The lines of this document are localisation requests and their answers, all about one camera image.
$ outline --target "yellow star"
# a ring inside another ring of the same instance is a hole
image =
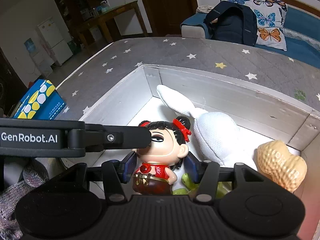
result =
[[[224,69],[226,65],[224,65],[222,62],[221,63],[216,63],[216,67]]]

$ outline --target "figurine hair bun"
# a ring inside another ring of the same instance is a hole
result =
[[[180,123],[182,123],[185,128],[187,128],[188,130],[190,130],[191,124],[190,124],[190,120],[189,120],[187,117],[185,117],[185,116],[178,116],[176,119],[177,119]]]
[[[143,125],[144,123],[146,123],[146,122],[150,122],[150,121],[142,121],[141,123],[139,123],[139,125],[138,126],[141,126],[141,125]]]

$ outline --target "blue and yellow box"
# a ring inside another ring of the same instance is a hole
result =
[[[49,80],[39,79],[20,100],[13,118],[53,120],[66,103]]]

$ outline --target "white plush rabbit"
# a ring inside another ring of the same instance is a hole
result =
[[[196,108],[184,95],[164,85],[158,85],[157,92],[166,106],[195,119],[194,134],[207,160],[229,168],[233,168],[235,163],[245,163],[257,170],[253,160],[240,147],[239,128],[230,116]]]

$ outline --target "wooden table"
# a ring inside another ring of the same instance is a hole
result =
[[[138,7],[138,1],[134,1],[131,3],[127,3],[124,5],[112,8],[111,10],[109,10],[109,11],[107,11],[107,12],[105,12],[95,18],[91,18],[91,19],[85,21],[84,23],[82,23],[80,26],[78,26],[76,28],[76,31],[79,35],[81,42],[87,47],[88,43],[87,43],[84,35],[82,34],[82,32],[85,30],[88,30],[94,26],[99,26],[100,30],[102,31],[102,35],[105,37],[107,42],[112,43],[113,39],[112,39],[110,32],[108,30],[108,27],[106,25],[106,21],[114,18],[115,16],[117,16],[119,14],[122,14],[122,13],[127,12],[132,9],[136,12],[136,15],[138,17],[138,20],[141,25],[144,36],[147,37],[148,32],[147,32],[146,26],[144,25],[142,15],[141,15],[140,9]]]

